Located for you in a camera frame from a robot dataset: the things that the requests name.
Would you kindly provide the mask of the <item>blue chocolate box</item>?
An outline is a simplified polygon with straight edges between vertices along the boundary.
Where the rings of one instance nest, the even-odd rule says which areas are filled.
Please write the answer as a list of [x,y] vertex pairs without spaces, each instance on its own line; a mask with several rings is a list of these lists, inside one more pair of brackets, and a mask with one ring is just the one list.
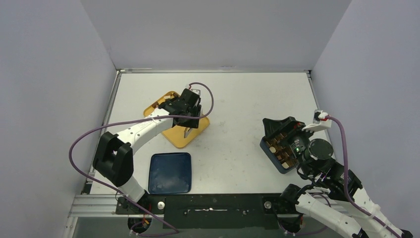
[[[273,139],[265,139],[265,137],[263,137],[260,141],[261,149],[281,174],[286,174],[292,171],[298,164],[296,155],[289,143],[292,137],[296,134],[297,130],[293,129],[289,133],[283,132]],[[276,152],[271,153],[269,150],[270,147],[274,147]],[[284,169],[282,166],[283,163],[287,163],[289,168]]]

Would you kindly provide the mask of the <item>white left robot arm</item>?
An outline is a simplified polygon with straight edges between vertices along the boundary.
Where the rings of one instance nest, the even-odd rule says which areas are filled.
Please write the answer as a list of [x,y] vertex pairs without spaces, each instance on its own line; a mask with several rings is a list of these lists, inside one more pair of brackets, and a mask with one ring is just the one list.
[[104,133],[94,156],[93,167],[108,179],[119,191],[128,196],[129,207],[136,213],[148,207],[146,190],[133,176],[134,154],[159,133],[175,126],[198,128],[202,114],[198,90],[184,89],[180,95],[173,94],[161,103],[152,104],[153,111],[146,121],[139,122],[112,134]]

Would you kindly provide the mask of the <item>metal tweezers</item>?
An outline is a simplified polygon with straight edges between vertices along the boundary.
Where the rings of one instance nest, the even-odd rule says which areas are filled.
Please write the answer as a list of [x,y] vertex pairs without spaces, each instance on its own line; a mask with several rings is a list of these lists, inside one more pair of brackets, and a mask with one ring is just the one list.
[[184,130],[184,138],[187,138],[189,136],[189,134],[193,131],[193,128],[185,128]]

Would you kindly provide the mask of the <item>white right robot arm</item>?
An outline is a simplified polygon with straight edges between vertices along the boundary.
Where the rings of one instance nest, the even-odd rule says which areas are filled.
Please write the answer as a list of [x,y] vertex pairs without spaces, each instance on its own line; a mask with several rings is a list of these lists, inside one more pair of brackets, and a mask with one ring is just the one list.
[[[297,235],[308,216],[344,238],[410,238],[410,231],[394,225],[368,195],[361,180],[350,170],[342,123],[317,110],[307,125],[294,117],[263,121],[265,135],[261,147],[275,166],[287,165],[308,182],[288,185],[278,199],[264,200],[266,211],[297,214],[297,220],[278,218],[279,226]],[[334,159],[332,145],[314,138],[315,132],[338,125],[342,139],[343,162]]]

